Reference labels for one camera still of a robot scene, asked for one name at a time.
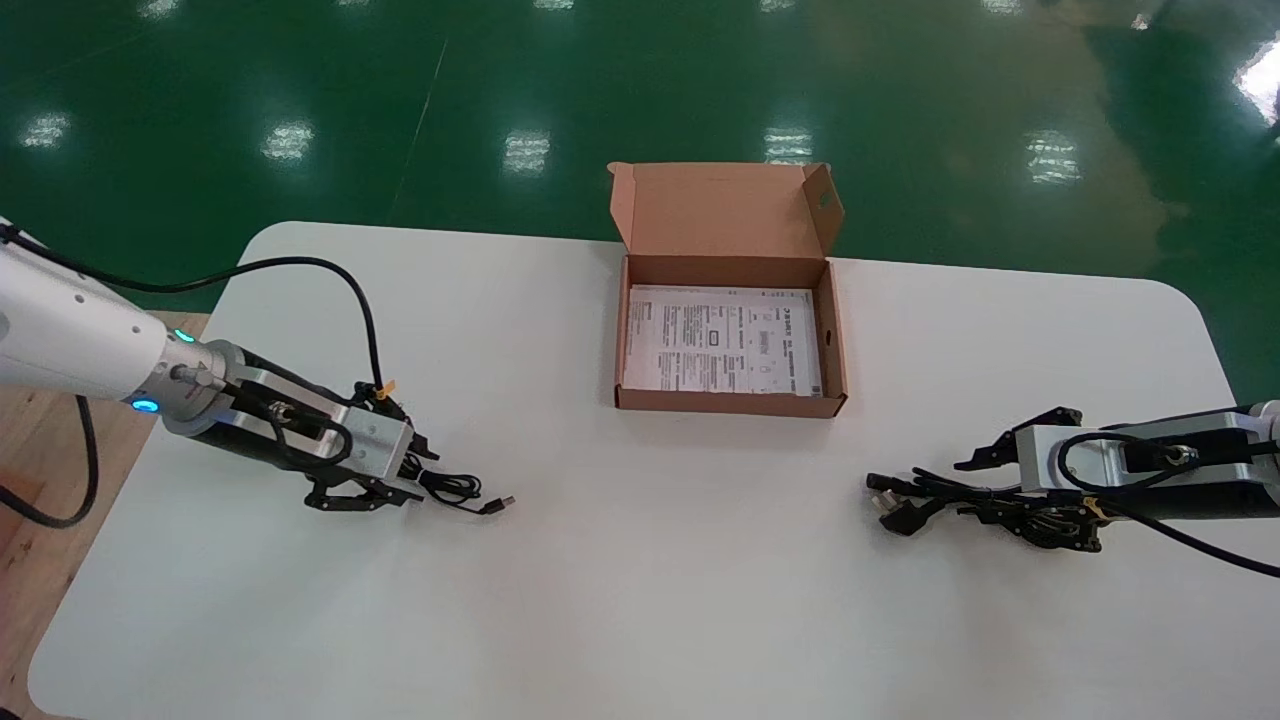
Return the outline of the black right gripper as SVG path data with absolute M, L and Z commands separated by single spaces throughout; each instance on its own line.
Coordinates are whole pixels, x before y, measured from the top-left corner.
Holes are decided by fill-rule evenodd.
M 983 471 L 1018 462 L 1016 433 L 1029 427 L 1080 427 L 1083 414 L 1055 407 L 1005 430 L 991 445 L 956 462 L 956 471 Z M 1105 488 L 1103 497 L 1157 520 L 1219 520 L 1276 518 L 1276 468 L 1197 468 L 1175 471 L 1158 484 L 1140 483 L 1161 471 L 1110 469 L 1088 479 Z M 1103 516 L 1083 500 L 1055 502 L 1047 497 L 1001 496 L 963 503 L 960 514 L 1004 528 L 1041 550 L 1100 553 Z

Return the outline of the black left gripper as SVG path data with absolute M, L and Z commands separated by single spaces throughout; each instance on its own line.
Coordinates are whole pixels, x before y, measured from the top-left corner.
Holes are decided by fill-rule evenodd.
M 403 407 L 367 382 L 352 396 L 306 380 L 237 345 L 196 345 L 186 382 L 186 437 L 301 474 L 305 505 L 321 512 L 371 512 L 422 496 L 389 486 L 403 462 L 436 462 Z M 355 482 L 358 495 L 330 495 Z

